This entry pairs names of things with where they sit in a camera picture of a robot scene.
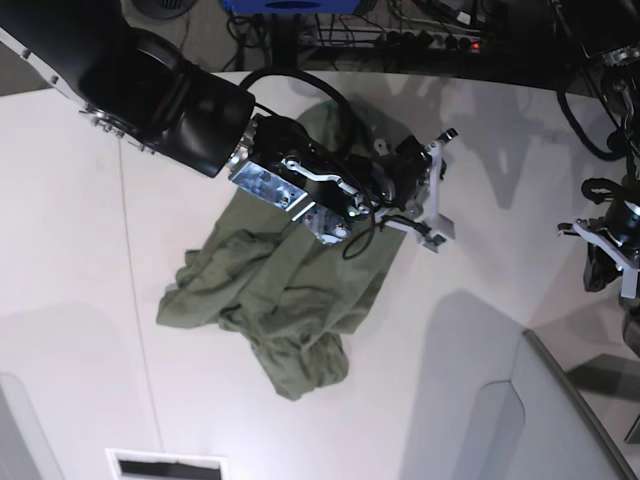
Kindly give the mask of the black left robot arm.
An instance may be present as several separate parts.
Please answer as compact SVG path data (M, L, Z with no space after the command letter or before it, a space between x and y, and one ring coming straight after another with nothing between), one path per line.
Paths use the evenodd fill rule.
M561 234L587 244L583 285L598 292L615 280L620 297L639 296L639 4L636 1L553 1L554 26L571 53L556 90L564 117L581 144L604 162L623 161L621 181L589 178L581 193L608 206L603 216L559 225ZM613 123L607 147L587 135L572 112L567 92L585 81Z

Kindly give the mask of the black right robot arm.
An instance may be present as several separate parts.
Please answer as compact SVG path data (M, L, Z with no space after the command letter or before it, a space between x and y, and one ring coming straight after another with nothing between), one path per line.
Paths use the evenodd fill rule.
M322 243L353 238L360 223L434 238L436 211L424 206L438 170L434 147L408 137L391 151L358 153L353 107L313 75L282 70L335 102L344 134L333 147L257 104L249 87L270 69L239 84L208 73L131 26L117 1L5 1L1 40L96 126L208 177L228 169L236 186Z

